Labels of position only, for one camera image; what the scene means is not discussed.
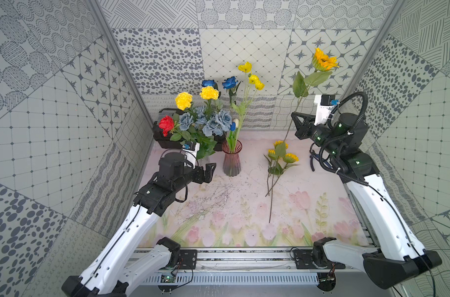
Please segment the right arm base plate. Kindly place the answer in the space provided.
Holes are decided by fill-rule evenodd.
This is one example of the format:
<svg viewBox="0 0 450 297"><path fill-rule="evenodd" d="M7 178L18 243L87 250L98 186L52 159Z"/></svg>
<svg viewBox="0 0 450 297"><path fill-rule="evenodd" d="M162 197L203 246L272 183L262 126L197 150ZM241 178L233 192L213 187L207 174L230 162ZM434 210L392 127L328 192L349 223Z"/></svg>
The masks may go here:
<svg viewBox="0 0 450 297"><path fill-rule="evenodd" d="M291 259L294 261L297 269L345 269L346 266L339 262L331 262L326 257L318 258L314 256L311 249L299 249L292 247L289 251Z"/></svg>

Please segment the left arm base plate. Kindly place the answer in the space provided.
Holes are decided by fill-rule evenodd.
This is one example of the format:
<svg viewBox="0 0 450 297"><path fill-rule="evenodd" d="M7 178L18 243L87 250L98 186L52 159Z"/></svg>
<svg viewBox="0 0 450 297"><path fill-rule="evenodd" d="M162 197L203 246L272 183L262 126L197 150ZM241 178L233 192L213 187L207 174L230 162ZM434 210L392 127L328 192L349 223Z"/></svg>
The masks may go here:
<svg viewBox="0 0 450 297"><path fill-rule="evenodd" d="M179 252L173 252L171 259L167 264L168 269L195 269L198 259L196 249L181 249Z"/></svg>

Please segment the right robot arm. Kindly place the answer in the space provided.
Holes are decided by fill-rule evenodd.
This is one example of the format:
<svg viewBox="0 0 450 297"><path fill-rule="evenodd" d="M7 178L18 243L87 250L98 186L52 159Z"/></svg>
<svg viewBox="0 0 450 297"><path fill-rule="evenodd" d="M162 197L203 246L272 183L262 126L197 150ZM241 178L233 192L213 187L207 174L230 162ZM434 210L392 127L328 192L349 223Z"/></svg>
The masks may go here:
<svg viewBox="0 0 450 297"><path fill-rule="evenodd" d="M298 139L310 139L310 158L337 175L356 211L369 227L372 247L353 246L332 236L317 240L311 251L291 251L297 268L320 269L318 286L335 288L336 269L351 267L365 273L382 289L415 278L442 264L413 234L388 194L373 159L360 146L367 133L367 95L356 92L344 100L316 95L315 115L294 112Z"/></svg>

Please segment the double sunflower stem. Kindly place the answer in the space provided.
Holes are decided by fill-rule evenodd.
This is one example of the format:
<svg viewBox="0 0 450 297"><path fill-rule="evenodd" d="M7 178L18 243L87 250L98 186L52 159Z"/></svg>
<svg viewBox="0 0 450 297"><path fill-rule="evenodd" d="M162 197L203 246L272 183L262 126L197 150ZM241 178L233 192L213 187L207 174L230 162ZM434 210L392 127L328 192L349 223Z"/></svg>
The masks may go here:
<svg viewBox="0 0 450 297"><path fill-rule="evenodd" d="M312 57L314 71L309 75L302 75L300 71L295 73L292 85L294 97L290 101L290 108L294 110L291 110L290 115L292 112L298 112L302 103L311 95L310 91L329 80L333 71L339 67L337 57L325 54L320 48L316 48Z"/></svg>

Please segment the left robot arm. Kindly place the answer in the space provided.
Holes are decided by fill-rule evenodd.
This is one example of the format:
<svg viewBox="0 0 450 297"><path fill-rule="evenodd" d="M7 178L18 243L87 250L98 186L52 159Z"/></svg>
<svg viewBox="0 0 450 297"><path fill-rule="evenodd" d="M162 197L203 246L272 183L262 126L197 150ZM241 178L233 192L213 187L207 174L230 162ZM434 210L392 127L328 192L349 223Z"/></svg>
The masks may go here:
<svg viewBox="0 0 450 297"><path fill-rule="evenodd" d="M177 202L176 195L190 183L211 183L216 163L197 164L190 151L169 152L159 162L159 170L137 192L124 222L99 256L79 276L70 276L62 285L68 297L127 297L148 277L179 262L180 244L164 237L131 266L128 260L166 209Z"/></svg>

